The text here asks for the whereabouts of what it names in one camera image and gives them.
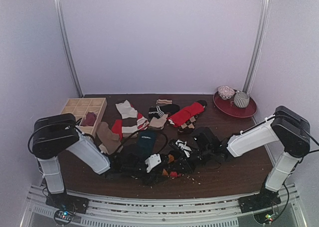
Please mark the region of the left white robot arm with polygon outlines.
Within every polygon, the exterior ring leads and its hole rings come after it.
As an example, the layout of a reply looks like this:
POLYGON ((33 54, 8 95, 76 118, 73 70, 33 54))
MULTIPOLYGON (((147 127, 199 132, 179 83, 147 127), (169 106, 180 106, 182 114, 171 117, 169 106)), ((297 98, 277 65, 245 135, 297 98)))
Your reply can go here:
POLYGON ((35 156, 52 200, 61 209, 72 204, 61 173, 59 155, 68 151, 99 176, 123 175, 153 185, 162 177, 166 155, 153 153, 156 132, 137 130, 138 142, 125 146, 125 141, 108 151, 100 148, 95 138, 82 132, 73 114, 60 114, 36 120, 27 147, 35 156))

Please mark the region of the argyle black red orange sock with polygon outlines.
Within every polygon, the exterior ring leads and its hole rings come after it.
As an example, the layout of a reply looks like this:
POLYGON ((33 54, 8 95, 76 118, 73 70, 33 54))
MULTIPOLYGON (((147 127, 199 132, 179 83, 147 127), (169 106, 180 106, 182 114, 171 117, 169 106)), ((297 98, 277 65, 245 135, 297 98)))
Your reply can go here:
POLYGON ((170 151, 168 154, 160 154, 161 163, 154 167, 155 174, 169 178, 178 178, 191 174, 195 170, 195 164, 179 151, 170 151))

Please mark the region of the dark teal sock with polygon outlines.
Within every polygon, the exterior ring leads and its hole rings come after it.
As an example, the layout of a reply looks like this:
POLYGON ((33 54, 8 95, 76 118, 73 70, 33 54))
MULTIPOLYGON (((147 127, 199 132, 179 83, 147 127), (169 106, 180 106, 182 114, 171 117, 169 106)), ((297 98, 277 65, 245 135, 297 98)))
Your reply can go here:
POLYGON ((145 130, 139 133, 136 145, 137 155, 141 159, 145 160, 153 153, 156 138, 157 133, 154 131, 145 130))

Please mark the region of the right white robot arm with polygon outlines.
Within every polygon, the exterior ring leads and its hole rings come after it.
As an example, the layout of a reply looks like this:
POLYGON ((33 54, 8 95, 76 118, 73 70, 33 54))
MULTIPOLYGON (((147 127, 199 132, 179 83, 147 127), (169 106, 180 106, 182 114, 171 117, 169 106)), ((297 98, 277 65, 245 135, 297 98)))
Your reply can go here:
POLYGON ((261 123, 240 131, 220 141, 209 128, 199 128, 192 133, 197 148, 191 148, 182 140, 172 139, 169 145, 179 151, 183 158, 196 165, 209 159, 229 161, 273 142, 280 142, 283 151, 265 179, 264 190, 256 196, 259 207, 267 207, 287 177, 310 153, 310 123, 285 106, 276 108, 275 113, 261 123))

